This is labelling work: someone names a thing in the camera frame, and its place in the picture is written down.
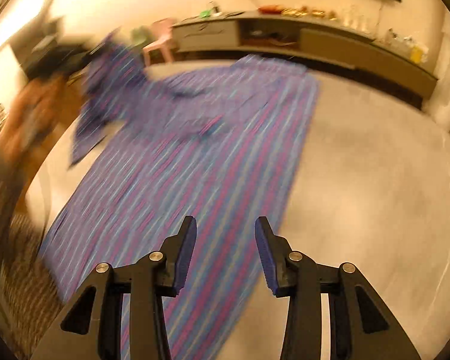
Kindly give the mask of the grey knitted sleeve forearm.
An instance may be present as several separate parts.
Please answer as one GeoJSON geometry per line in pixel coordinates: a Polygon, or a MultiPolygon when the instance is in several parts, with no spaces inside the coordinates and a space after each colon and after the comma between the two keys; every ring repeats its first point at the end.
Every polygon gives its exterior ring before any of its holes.
{"type": "Polygon", "coordinates": [[[18,359],[30,359],[63,308],[57,286],[38,257],[40,237],[15,211],[23,180],[0,155],[0,337],[18,359]]]}

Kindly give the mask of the person's left hand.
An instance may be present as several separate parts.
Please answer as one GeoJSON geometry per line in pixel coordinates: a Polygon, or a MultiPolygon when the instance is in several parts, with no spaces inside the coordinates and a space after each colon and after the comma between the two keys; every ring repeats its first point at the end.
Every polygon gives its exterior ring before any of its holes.
{"type": "Polygon", "coordinates": [[[29,81],[12,101],[0,132],[0,153],[13,166],[20,164],[57,124],[66,89],[62,74],[29,81]]]}

